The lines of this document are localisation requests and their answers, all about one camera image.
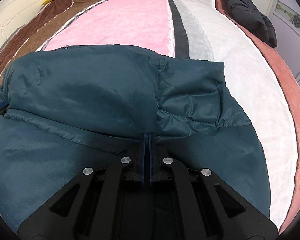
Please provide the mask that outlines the teal quilted puffer jacket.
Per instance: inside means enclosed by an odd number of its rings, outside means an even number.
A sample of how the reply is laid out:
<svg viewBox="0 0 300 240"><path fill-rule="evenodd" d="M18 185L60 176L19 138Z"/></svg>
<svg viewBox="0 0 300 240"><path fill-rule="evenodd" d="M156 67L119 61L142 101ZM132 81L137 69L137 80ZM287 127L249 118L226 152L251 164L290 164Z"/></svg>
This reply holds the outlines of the teal quilted puffer jacket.
<svg viewBox="0 0 300 240"><path fill-rule="evenodd" d="M0 214L12 231L86 167L152 133L270 215L263 147L226 87L225 65L122 45L31 52L0 85Z"/></svg>

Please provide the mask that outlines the striped pink brown bedspread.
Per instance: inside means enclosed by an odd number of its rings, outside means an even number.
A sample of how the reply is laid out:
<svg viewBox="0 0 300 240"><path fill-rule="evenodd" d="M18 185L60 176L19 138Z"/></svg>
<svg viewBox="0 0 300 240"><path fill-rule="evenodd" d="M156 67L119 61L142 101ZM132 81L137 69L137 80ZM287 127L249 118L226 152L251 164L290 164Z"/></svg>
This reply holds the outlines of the striped pink brown bedspread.
<svg viewBox="0 0 300 240"><path fill-rule="evenodd" d="M300 209L300 88L278 53L218 10L215 0L56 0L0 52L6 69L31 52L122 45L175 59L223 62L226 87L263 147L270 215L285 230Z"/></svg>

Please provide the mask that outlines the lilac wardrobe doors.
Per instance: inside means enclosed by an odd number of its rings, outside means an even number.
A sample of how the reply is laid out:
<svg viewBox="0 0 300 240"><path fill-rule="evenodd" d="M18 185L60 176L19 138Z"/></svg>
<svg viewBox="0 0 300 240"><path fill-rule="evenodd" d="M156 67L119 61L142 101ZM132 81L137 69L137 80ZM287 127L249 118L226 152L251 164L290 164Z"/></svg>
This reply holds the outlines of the lilac wardrobe doors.
<svg viewBox="0 0 300 240"><path fill-rule="evenodd" d="M296 0L271 0L267 13L275 27L277 52L300 86L300 7Z"/></svg>

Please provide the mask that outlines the black folded jacket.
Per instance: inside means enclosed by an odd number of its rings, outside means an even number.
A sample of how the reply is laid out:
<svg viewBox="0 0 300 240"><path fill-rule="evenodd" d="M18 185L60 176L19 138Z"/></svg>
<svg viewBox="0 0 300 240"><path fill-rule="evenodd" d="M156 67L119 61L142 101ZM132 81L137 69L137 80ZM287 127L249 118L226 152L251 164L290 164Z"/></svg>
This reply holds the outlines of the black folded jacket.
<svg viewBox="0 0 300 240"><path fill-rule="evenodd" d="M223 0L232 18L253 33L261 41L277 47L275 28L269 18L262 14L252 0Z"/></svg>

